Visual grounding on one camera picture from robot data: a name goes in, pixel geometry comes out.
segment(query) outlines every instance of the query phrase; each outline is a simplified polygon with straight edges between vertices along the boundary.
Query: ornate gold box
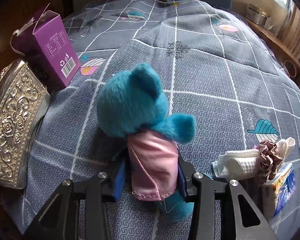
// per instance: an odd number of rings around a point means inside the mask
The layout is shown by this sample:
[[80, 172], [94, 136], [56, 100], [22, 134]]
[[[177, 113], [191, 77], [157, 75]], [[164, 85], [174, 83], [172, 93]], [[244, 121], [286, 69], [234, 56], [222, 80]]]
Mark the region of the ornate gold box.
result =
[[0, 73], [0, 185], [22, 189], [32, 143], [50, 102], [47, 88], [28, 63], [12, 62]]

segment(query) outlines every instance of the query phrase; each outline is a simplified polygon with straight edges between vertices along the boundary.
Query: pink dress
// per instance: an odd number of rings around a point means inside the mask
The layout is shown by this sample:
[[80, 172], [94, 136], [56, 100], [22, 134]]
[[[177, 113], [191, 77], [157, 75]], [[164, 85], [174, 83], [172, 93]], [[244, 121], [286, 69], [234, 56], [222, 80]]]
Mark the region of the pink dress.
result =
[[163, 135], [143, 130], [128, 136], [132, 193], [138, 200], [162, 201], [172, 195], [178, 178], [178, 147]]

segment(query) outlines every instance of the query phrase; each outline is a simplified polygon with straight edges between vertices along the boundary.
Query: plush toy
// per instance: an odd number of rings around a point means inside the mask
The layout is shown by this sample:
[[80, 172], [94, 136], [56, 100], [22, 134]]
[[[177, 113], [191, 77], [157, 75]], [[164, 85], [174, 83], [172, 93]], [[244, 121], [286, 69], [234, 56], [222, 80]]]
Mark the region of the plush toy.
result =
[[196, 120], [189, 114], [167, 116], [168, 108], [159, 75], [148, 64], [117, 73], [97, 97], [100, 128], [128, 141], [132, 194], [180, 221], [191, 215], [193, 203], [185, 203], [178, 192], [176, 142], [192, 141]]

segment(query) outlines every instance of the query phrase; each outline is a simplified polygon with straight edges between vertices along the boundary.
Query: metal screw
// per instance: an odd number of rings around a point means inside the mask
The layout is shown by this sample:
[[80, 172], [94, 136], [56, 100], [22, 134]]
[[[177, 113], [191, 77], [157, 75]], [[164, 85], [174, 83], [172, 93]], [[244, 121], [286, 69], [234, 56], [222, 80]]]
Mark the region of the metal screw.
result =
[[63, 186], [69, 186], [71, 184], [71, 180], [70, 179], [65, 179], [63, 182], [62, 182], [62, 185]]
[[99, 172], [99, 174], [98, 174], [98, 177], [102, 178], [102, 179], [106, 178], [107, 176], [108, 176], [108, 174], [106, 172], [104, 172], [104, 171]]
[[202, 179], [203, 178], [203, 174], [201, 172], [196, 172], [194, 174], [194, 176], [197, 178], [197, 179]]
[[230, 184], [231, 184], [232, 186], [236, 187], [236, 186], [239, 185], [239, 182], [238, 182], [237, 180], [235, 180], [235, 179], [231, 179]]

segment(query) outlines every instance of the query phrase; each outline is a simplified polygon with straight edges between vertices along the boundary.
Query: gray plaid bedsheet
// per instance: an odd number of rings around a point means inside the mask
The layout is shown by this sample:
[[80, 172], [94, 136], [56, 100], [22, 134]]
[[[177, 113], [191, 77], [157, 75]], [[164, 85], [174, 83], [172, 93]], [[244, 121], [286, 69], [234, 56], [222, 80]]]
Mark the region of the gray plaid bedsheet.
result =
[[[198, 0], [103, 0], [64, 25], [82, 67], [52, 95], [31, 150], [26, 189], [2, 198], [21, 232], [63, 179], [76, 182], [107, 171], [125, 142], [98, 128], [96, 96], [112, 75], [147, 62], [159, 73], [172, 112], [197, 119], [195, 139], [180, 146], [197, 171], [212, 175], [218, 155], [257, 145], [248, 130], [260, 119], [271, 122], [278, 140], [295, 138], [288, 161], [298, 190], [269, 221], [279, 240], [293, 236], [300, 226], [300, 90], [249, 27]], [[218, 203], [216, 209], [218, 239]], [[82, 202], [80, 239], [83, 210]], [[187, 239], [191, 221], [168, 222], [152, 203], [133, 198], [128, 183], [120, 202], [108, 205], [108, 215], [113, 239]]]

